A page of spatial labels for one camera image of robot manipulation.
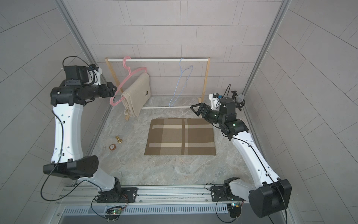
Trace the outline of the circuit board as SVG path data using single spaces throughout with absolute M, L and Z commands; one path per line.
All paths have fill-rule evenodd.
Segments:
M 107 209 L 105 212 L 105 218 L 107 219 L 107 222 L 117 221 L 119 219 L 122 211 L 123 211 L 123 206 L 114 206 L 114 207 Z
M 241 203 L 228 203 L 227 210 L 230 218 L 237 219 L 241 215 L 242 205 Z

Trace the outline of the brown plaid scarf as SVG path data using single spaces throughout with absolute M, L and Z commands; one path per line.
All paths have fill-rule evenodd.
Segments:
M 145 155 L 216 155 L 213 126 L 204 119 L 152 119 Z

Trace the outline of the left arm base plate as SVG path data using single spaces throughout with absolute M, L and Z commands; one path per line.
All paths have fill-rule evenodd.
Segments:
M 121 192 L 117 189 L 99 192 L 95 198 L 97 203 L 134 203 L 137 197 L 138 188 L 122 188 Z

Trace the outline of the cream beige scarf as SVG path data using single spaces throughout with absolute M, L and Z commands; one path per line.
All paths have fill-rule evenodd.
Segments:
M 137 80 L 123 93 L 122 103 L 125 107 L 124 114 L 129 117 L 138 117 L 144 104 L 151 97 L 150 77 L 142 73 Z

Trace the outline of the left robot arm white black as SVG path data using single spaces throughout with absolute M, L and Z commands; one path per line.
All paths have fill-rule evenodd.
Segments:
M 97 187 L 97 203 L 123 200 L 119 180 L 99 167 L 97 156 L 84 156 L 81 119 L 84 107 L 95 99 L 110 98 L 117 90 L 113 83 L 101 83 L 102 70 L 96 64 L 64 65 L 66 78 L 50 93 L 56 119 L 55 145 L 51 162 L 43 166 L 47 176 L 88 182 Z

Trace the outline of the wooden clothes rack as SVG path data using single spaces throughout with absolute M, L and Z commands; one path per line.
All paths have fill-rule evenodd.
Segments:
M 128 76 L 122 65 L 123 59 L 105 58 L 99 66 L 104 69 L 103 76 L 118 86 Z M 161 104 L 163 108 L 186 107 L 184 97 L 193 97 L 192 102 L 204 101 L 207 88 L 209 58 L 131 58 L 126 65 L 134 71 L 140 67 L 147 68 L 150 77 L 151 96 L 167 96 Z M 134 74 L 123 86 L 125 91 L 145 71 Z M 115 97 L 115 102 L 122 98 L 122 92 Z

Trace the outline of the right circuit board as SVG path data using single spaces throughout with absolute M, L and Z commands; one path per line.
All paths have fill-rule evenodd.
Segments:
M 237 219 L 241 215 L 242 205 L 241 203 L 228 203 L 227 210 L 230 218 Z

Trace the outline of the aluminium corner post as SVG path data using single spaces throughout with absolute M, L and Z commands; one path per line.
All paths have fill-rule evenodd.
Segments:
M 263 45 L 263 47 L 262 47 L 262 49 L 260 51 L 260 54 L 259 54 L 259 56 L 257 58 L 257 61 L 254 64 L 254 67 L 253 67 L 253 70 L 252 70 L 252 72 L 250 74 L 248 82 L 247 82 L 247 84 L 246 84 L 246 86 L 245 86 L 245 88 L 243 90 L 242 94 L 244 96 L 246 96 L 248 94 L 248 92 L 249 92 L 249 89 L 250 89 L 250 87 L 251 87 L 251 85 L 252 85 L 252 83 L 253 83 L 253 81 L 255 79 L 255 76 L 258 73 L 258 70 L 259 70 L 259 68 L 260 68 L 260 66 L 261 66 L 261 64 L 262 64 L 262 62 L 263 62 L 263 60 L 265 58 L 266 53 L 268 52 L 268 49 L 269 49 L 269 47 L 270 47 L 270 45 L 271 45 L 271 43 L 272 43 L 277 31 L 278 31 L 278 28 L 279 28 L 279 26 L 280 26 L 280 24 L 281 24 L 281 22 L 282 22 L 282 20 L 283 20 L 283 18 L 285 16 L 287 10 L 288 10 L 288 7 L 289 7 L 290 3 L 291 3 L 290 0 L 283 0 L 281 5 L 280 5 L 280 7 L 279 7 L 279 9 L 278 9 L 278 12 L 277 12 L 277 14 L 275 16 L 273 24 L 272 24 L 272 26 L 271 26 L 271 28 L 269 30 L 269 33 L 268 33 L 268 35 L 267 35 L 267 37 L 265 39 L 264 45 Z
M 84 100 L 84 87 L 91 86 L 88 68 L 90 64 L 97 64 L 89 51 L 89 48 L 84 42 L 78 28 L 75 25 L 69 11 L 67 10 L 64 1 L 55 1 L 61 16 L 68 25 L 76 42 L 79 44 L 86 59 L 79 56 L 68 56 L 62 61 L 62 68 L 65 72 L 66 78 L 59 87 L 52 89 L 50 97 L 51 104 L 81 104 L 85 105 L 95 99 Z

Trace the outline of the right aluminium corner post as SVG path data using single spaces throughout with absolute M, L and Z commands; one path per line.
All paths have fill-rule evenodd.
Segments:
M 267 37 L 265 39 L 264 45 L 263 45 L 263 47 L 262 47 L 262 49 L 260 51 L 260 54 L 259 54 L 259 56 L 257 58 L 257 61 L 254 64 L 254 67 L 253 67 L 253 70 L 252 70 L 252 72 L 250 74 L 248 82 L 247 82 L 247 84 L 246 84 L 246 86 L 245 86 L 245 88 L 243 90 L 242 94 L 244 96 L 246 96 L 248 94 L 248 92 L 249 92 L 249 89 L 250 89 L 250 87 L 251 87 L 251 85 L 252 85 L 252 83 L 253 83 L 253 81 L 255 79 L 255 76 L 258 73 L 258 70 L 259 70 L 259 68 L 260 68 L 260 66 L 261 66 L 261 64 L 262 64 L 262 62 L 263 62 L 263 60 L 265 58 L 266 53 L 268 52 L 268 49 L 269 49 L 269 47 L 270 47 L 270 45 L 271 45 L 271 43 L 272 43 L 277 31 L 278 31 L 278 28 L 279 28 L 279 26 L 280 26 L 280 24 L 281 24 L 281 22 L 282 22 L 282 20 L 283 20 L 283 18 L 285 16 L 287 10 L 288 10 L 288 7 L 289 7 L 290 3 L 291 3 L 290 0 L 283 0 L 281 5 L 280 5 L 280 7 L 279 7 L 279 9 L 278 9 L 278 12 L 277 12 L 277 14 L 275 16 L 273 24 L 272 24 L 272 26 L 271 26 L 271 28 L 269 30 L 269 33 L 268 33 L 268 35 L 267 35 Z

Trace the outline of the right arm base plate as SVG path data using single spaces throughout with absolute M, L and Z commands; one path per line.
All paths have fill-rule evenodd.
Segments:
M 241 202 L 245 201 L 245 199 L 234 196 L 227 186 L 211 186 L 210 187 L 211 197 L 213 202 L 220 201 L 233 201 L 233 202 Z

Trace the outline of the pink plastic hanger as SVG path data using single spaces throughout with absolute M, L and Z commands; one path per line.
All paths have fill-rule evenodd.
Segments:
M 123 80 L 123 82 L 120 83 L 120 84 L 117 86 L 117 90 L 116 90 L 114 96 L 111 97 L 111 99 L 110 99 L 110 104 L 111 104 L 112 106 L 118 105 L 118 104 L 125 98 L 125 97 L 122 97 L 119 101 L 116 101 L 116 102 L 115 102 L 115 96 L 116 96 L 119 92 L 123 92 L 122 86 L 123 86 L 134 74 L 136 74 L 136 73 L 138 73 L 138 72 L 140 72 L 140 71 L 145 71 L 145 72 L 147 72 L 147 68 L 146 68 L 146 67 L 140 67 L 140 68 L 138 68 L 138 69 L 136 69 L 136 70 L 134 70 L 134 71 L 131 71 L 131 68 L 126 65 L 126 62 L 127 62 L 127 60 L 129 60 L 129 59 L 131 59 L 131 57 L 130 57 L 130 56 L 126 56 L 126 57 L 124 57 L 124 59 L 123 59 L 123 61 L 122 61 L 122 65 L 123 65 L 124 69 L 126 69 L 129 74 L 128 74 L 128 76 Z

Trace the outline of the red round token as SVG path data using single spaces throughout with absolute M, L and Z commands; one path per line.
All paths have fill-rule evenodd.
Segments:
M 115 144 L 111 144 L 111 145 L 109 146 L 109 149 L 110 149 L 111 151 L 114 151 L 116 148 L 117 148 L 117 147 L 116 147 Z

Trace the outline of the left circuit board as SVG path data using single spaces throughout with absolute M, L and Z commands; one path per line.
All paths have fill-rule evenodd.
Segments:
M 123 211 L 123 206 L 114 206 L 114 207 L 107 209 L 105 212 L 105 218 L 107 219 L 107 222 L 117 221 L 119 219 L 122 211 Z

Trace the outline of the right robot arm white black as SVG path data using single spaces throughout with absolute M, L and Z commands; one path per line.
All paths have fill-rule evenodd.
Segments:
M 253 178 L 249 184 L 240 178 L 225 180 L 221 189 L 223 198 L 230 201 L 247 201 L 259 217 L 268 217 L 279 211 L 286 211 L 292 186 L 282 180 L 271 168 L 257 148 L 244 121 L 237 118 L 236 102 L 232 98 L 209 96 L 211 105 L 198 103 L 191 110 L 207 122 L 219 128 L 222 134 L 237 148 Z

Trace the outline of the microphone on black stand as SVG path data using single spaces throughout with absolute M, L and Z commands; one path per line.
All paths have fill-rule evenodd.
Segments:
M 239 109 L 239 111 L 242 110 L 242 108 L 245 106 L 245 96 L 242 94 L 238 94 L 237 91 L 231 91 L 232 92 L 232 99 L 236 103 L 236 108 Z

